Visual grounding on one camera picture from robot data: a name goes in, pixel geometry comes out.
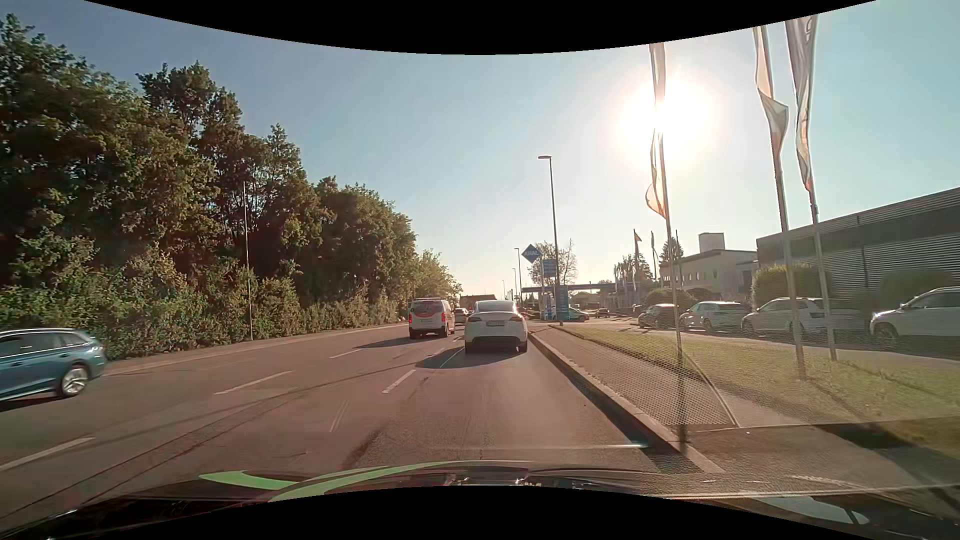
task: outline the car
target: car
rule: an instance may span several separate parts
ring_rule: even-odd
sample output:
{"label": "car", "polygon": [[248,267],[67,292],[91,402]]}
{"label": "car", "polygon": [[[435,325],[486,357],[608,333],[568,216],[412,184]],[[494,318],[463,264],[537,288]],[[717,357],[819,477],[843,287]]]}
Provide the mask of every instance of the car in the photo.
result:
{"label": "car", "polygon": [[680,328],[699,329],[707,332],[714,330],[740,330],[743,317],[753,309],[739,302],[720,302],[709,300],[694,304],[680,317]]}
{"label": "car", "polygon": [[527,352],[527,320],[509,300],[481,300],[464,327],[464,353],[479,346],[501,345]]}
{"label": "car", "polygon": [[[803,334],[816,334],[823,337],[827,333],[827,319],[824,299],[816,297],[797,297],[800,311],[800,330]],[[830,299],[830,315],[833,329],[838,332],[860,332],[867,330],[867,317],[850,301]],[[790,333],[793,331],[793,310],[788,297],[775,298],[748,313],[740,322],[740,329],[748,335]]]}
{"label": "car", "polygon": [[654,304],[644,309],[636,317],[636,325],[641,328],[652,328],[656,330],[673,328],[676,325],[674,320],[673,304]]}
{"label": "car", "polygon": [[72,398],[104,373],[104,345],[68,328],[0,332],[0,401],[41,392]]}
{"label": "car", "polygon": [[893,351],[903,341],[960,339],[960,287],[929,290],[897,309],[875,313],[870,335]]}
{"label": "car", "polygon": [[456,324],[450,302],[443,298],[417,298],[410,304],[407,314],[410,339],[428,333],[447,337],[454,332]]}

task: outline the car wheel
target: car wheel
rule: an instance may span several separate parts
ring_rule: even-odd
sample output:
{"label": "car wheel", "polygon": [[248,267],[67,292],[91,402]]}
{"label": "car wheel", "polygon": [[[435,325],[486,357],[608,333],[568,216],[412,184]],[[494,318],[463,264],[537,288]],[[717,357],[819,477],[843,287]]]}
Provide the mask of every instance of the car wheel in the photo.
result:
{"label": "car wheel", "polygon": [[876,325],[874,335],[884,351],[895,351],[900,347],[900,335],[893,325],[887,323]]}
{"label": "car wheel", "polygon": [[57,383],[57,395],[62,398],[72,398],[86,388],[90,374],[82,364],[73,364],[64,373]]}

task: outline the roof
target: roof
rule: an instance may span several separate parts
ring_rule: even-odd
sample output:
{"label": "roof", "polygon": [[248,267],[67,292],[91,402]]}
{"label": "roof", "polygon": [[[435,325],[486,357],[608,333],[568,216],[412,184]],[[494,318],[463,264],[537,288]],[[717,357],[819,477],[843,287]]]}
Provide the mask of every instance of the roof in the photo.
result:
{"label": "roof", "polygon": [[[725,253],[752,253],[752,254],[755,254],[755,253],[756,253],[756,250],[721,250],[721,249],[709,250],[709,251],[704,251],[704,252],[702,252],[702,253],[698,253],[698,254],[696,254],[696,255],[690,255],[690,256],[687,256],[687,257],[678,258],[678,259],[677,259],[677,262],[680,263],[680,264],[683,264],[683,263],[685,263],[685,262],[691,262],[691,261],[693,261],[693,260],[699,260],[699,259],[701,259],[701,258],[717,257],[718,255],[723,255],[723,254],[725,254]],[[661,264],[661,265],[660,265],[660,268],[663,268],[664,266],[668,266],[668,265],[669,265],[669,263]]]}

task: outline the flag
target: flag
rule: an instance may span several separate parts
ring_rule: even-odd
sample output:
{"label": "flag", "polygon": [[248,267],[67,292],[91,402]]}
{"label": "flag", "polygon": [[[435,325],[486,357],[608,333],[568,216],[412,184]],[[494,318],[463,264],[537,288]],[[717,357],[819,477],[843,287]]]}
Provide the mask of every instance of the flag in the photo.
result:
{"label": "flag", "polygon": [[808,193],[813,193],[813,170],[810,167],[810,92],[813,89],[813,40],[817,33],[817,15],[783,22],[786,45],[790,51],[793,87],[797,94],[797,161],[800,176]]}
{"label": "flag", "polygon": [[[654,77],[654,110],[660,112],[663,98],[666,96],[666,53],[663,43],[650,43],[650,65]],[[654,126],[653,136],[650,138],[650,175],[652,182],[647,188],[647,206],[666,219],[667,208],[664,203],[663,172],[660,170],[660,139],[663,137],[659,129]]]}
{"label": "flag", "polygon": [[760,103],[763,104],[763,111],[770,125],[770,144],[774,154],[779,155],[783,148],[788,112],[786,105],[774,99],[770,57],[767,52],[767,27],[754,27],[754,45],[756,46],[756,90],[760,94]]}

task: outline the white van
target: white van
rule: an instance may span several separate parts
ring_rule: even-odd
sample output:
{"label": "white van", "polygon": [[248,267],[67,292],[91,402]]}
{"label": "white van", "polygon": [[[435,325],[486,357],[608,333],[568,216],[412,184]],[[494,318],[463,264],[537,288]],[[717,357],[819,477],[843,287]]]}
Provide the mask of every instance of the white van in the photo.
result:
{"label": "white van", "polygon": [[443,298],[417,298],[410,304],[407,314],[410,339],[417,339],[426,333],[446,337],[453,333],[455,324],[453,308]]}

